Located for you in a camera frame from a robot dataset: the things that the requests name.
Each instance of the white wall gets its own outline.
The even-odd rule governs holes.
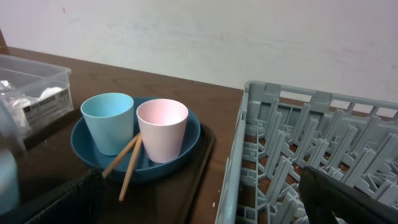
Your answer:
[[[397,12],[396,0],[1,0],[0,27],[12,47],[398,102]]]

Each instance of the label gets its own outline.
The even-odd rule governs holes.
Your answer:
[[[71,104],[69,96],[69,89],[67,88],[38,103],[25,107],[23,110],[29,125],[33,127],[45,118],[68,108]]]

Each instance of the blue bowl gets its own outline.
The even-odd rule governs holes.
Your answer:
[[[137,107],[141,105],[141,103],[153,99],[156,98],[134,98],[134,135],[139,132],[137,114],[135,113]],[[199,136],[200,122],[196,115],[192,111],[189,111],[187,127],[185,128],[184,140],[180,155],[170,162],[159,164],[152,162],[148,158],[144,149],[144,145],[142,145],[136,165],[134,167],[134,173],[132,175],[131,182],[135,184],[141,184],[155,180],[181,167],[193,154],[193,148],[197,143]],[[70,142],[76,155],[92,167],[105,169],[115,158],[115,156],[106,156],[99,152],[93,138],[91,137],[90,131],[87,128],[84,118],[80,119],[73,128]],[[127,154],[126,157],[123,158],[123,160],[118,164],[118,166],[116,166],[116,168],[107,178],[114,181],[123,182],[127,167],[129,165],[131,153],[132,150]]]

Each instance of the dish rack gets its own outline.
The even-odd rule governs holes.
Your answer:
[[[281,92],[310,100],[283,103]],[[356,105],[371,110],[358,116]],[[394,114],[386,119],[383,110]],[[309,223],[299,194],[304,166],[398,209],[397,110],[397,103],[247,82],[215,223]]]

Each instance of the tabletop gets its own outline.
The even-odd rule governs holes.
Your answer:
[[[91,96],[115,91],[134,97],[169,98],[185,104],[216,136],[216,144],[192,204],[190,220],[191,223],[214,223],[242,90],[13,47],[1,47],[0,54],[71,68],[69,80],[74,108],[79,108]]]

